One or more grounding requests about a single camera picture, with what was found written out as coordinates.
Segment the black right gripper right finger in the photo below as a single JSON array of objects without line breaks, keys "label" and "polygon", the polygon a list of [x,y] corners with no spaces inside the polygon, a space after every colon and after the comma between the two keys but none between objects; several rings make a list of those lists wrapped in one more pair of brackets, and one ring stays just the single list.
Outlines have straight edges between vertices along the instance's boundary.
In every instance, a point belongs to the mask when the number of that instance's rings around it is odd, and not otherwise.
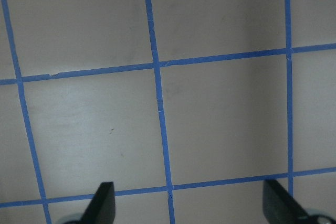
[{"label": "black right gripper right finger", "polygon": [[263,214],[268,223],[309,223],[308,213],[277,180],[264,180],[262,190]]}]

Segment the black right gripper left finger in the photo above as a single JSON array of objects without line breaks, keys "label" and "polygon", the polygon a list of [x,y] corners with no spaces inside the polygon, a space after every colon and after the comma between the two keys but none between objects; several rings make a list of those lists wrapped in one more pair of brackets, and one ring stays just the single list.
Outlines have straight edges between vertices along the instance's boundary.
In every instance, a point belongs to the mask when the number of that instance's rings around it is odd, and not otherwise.
[{"label": "black right gripper left finger", "polygon": [[80,223],[113,224],[116,216],[113,182],[103,182],[98,187]]}]

